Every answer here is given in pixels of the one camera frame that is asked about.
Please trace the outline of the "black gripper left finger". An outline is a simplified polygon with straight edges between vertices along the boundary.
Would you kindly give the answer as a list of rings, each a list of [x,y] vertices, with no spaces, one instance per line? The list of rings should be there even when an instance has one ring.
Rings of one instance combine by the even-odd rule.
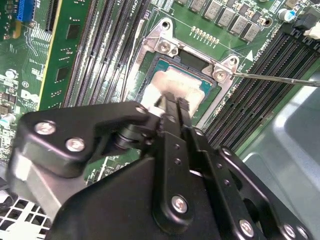
[[[169,235],[194,218],[187,142],[171,93],[155,103],[119,102],[30,112],[18,122],[7,180],[53,220],[73,195],[138,161],[154,161],[152,216]]]

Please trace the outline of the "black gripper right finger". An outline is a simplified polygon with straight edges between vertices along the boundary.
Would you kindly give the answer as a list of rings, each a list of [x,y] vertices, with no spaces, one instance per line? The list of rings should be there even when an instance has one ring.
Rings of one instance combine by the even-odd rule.
[[[189,103],[177,100],[191,167],[204,180],[222,240],[312,240],[305,224],[229,148],[213,149],[191,124]]]

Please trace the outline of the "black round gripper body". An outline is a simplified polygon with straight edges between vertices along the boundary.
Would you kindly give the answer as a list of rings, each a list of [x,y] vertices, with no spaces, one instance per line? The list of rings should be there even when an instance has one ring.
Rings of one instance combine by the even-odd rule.
[[[162,231],[152,215],[155,163],[131,163],[68,199],[58,211],[48,240],[231,240],[219,229],[202,177],[189,174],[195,206],[191,226],[181,234]]]

